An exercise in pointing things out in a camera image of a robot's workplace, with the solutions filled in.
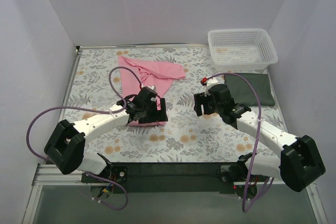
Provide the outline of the pink t shirt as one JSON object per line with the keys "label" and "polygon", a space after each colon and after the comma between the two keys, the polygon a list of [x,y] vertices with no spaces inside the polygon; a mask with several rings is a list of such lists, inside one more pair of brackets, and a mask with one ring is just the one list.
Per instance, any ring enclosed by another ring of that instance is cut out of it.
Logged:
{"label": "pink t shirt", "polygon": [[163,61],[147,61],[120,56],[118,59],[120,70],[122,95],[124,97],[140,92],[140,84],[155,86],[156,92],[162,98],[171,87],[174,80],[185,78],[183,67],[177,63]]}

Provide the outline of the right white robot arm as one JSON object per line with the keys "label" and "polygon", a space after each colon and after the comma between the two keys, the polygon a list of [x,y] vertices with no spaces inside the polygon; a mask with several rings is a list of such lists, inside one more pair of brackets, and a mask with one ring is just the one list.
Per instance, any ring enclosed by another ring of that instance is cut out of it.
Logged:
{"label": "right white robot arm", "polygon": [[322,176],[326,168],[313,138],[287,133],[262,121],[250,107],[236,103],[225,84],[208,84],[194,95],[197,116],[217,113],[222,121],[244,132],[272,150],[277,159],[248,153],[229,168],[242,180],[254,176],[281,179],[290,189],[301,192]]}

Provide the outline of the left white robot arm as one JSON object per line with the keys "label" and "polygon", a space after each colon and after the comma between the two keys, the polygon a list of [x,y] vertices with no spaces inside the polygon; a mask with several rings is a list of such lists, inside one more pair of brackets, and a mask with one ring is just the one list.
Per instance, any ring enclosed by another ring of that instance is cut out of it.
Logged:
{"label": "left white robot arm", "polygon": [[143,87],[118,101],[109,110],[76,122],[60,121],[49,138],[44,152],[68,175],[75,170],[92,173],[100,182],[112,175],[112,163],[99,153],[85,151],[85,146],[101,135],[132,122],[150,124],[168,121],[165,99],[150,87]]}

